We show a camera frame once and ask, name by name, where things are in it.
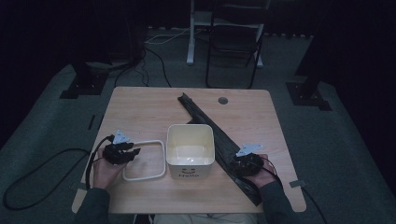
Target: person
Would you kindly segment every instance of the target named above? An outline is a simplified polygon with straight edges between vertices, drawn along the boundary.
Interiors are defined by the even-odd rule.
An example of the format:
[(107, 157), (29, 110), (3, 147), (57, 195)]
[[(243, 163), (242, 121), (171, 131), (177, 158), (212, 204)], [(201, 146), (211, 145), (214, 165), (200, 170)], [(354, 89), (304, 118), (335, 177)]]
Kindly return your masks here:
[[(98, 158), (102, 158), (103, 149), (98, 150)], [(264, 160), (264, 168), (274, 172), (268, 162), (267, 155), (260, 155)], [(106, 160), (98, 160), (93, 164), (92, 189), (88, 190), (81, 207), (75, 216), (75, 223), (110, 223), (108, 207), (110, 195), (106, 189), (116, 179), (125, 164), (112, 165)], [(245, 176), (260, 190), (263, 212), (269, 224), (298, 224), (299, 218), (291, 208), (281, 186), (273, 175), (260, 170), (254, 176)], [(254, 214), (214, 214), (214, 215), (156, 215), (153, 223), (258, 223)]]

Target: chair seat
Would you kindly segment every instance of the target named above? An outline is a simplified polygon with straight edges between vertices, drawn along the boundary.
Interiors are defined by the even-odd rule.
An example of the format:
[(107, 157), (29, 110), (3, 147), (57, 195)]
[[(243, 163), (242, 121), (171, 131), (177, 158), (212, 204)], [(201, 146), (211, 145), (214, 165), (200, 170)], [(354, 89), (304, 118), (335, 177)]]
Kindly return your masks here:
[(211, 45), (219, 51), (254, 53), (257, 50), (254, 28), (217, 25), (213, 29)]

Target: wooden table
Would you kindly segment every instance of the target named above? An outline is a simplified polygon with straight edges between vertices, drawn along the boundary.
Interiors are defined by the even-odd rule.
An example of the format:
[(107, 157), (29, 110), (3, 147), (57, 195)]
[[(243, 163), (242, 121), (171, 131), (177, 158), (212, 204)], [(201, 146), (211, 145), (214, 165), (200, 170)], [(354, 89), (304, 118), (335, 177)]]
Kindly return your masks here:
[[(289, 184), (297, 180), (297, 175), (268, 91), (117, 87), (93, 148), (116, 130), (122, 130), (132, 138), (132, 142), (161, 140), (166, 144), (170, 125), (191, 120), (177, 100), (183, 92), (238, 146), (264, 144), (265, 148), (257, 153), (268, 154), (275, 165), (293, 210), (305, 210), (301, 189), (292, 189)], [(220, 104), (220, 97), (226, 97), (228, 104)], [(131, 175), (134, 171), (150, 175), (150, 172), (160, 172), (162, 165), (162, 153), (153, 146), (142, 148), (127, 167)], [(256, 207), (216, 162), (205, 180), (174, 180), (169, 171), (163, 178), (142, 182), (126, 182), (119, 176), (109, 192), (109, 212), (117, 214), (262, 212), (262, 206)], [(85, 193), (84, 189), (78, 190), (72, 205), (73, 212), (79, 209)]]

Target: forearm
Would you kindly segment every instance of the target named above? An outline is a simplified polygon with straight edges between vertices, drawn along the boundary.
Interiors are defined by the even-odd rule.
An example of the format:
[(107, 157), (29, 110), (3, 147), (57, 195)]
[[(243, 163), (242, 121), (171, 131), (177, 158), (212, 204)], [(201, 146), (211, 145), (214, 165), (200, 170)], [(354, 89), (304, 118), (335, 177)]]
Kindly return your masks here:
[(260, 188), (265, 217), (269, 224), (298, 224), (299, 218), (280, 185), (274, 181)]
[(75, 223), (109, 223), (110, 195), (105, 189), (90, 189), (75, 217)]

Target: cream plastic container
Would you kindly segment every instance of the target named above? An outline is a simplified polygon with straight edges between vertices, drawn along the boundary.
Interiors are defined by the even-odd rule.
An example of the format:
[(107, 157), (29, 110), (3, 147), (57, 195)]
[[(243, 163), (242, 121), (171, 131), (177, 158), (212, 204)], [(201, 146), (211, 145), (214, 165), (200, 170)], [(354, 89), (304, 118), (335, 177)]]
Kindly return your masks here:
[(205, 179), (215, 161), (213, 130), (205, 124), (174, 124), (168, 129), (166, 162), (172, 178)]

